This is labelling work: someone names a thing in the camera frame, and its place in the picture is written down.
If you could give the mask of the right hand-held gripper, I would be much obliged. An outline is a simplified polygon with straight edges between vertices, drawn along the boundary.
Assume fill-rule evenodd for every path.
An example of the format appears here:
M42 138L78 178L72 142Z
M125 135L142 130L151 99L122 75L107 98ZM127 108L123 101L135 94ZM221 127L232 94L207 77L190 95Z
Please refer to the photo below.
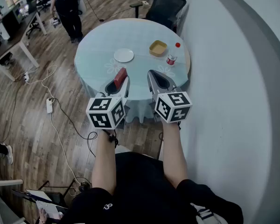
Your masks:
M152 93L151 107L155 121L169 124L187 118L193 104L187 92L177 87L173 79L159 71L149 70L147 82Z

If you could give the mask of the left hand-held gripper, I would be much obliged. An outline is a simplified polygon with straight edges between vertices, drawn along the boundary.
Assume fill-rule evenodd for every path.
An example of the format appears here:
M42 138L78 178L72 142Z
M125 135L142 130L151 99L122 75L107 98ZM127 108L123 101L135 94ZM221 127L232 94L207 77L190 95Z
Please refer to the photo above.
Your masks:
M129 76L125 78L119 92L114 80L111 80L106 83L105 92L100 91L89 100L86 115L94 128L105 130L124 128L125 116L129 110L126 106L129 88Z

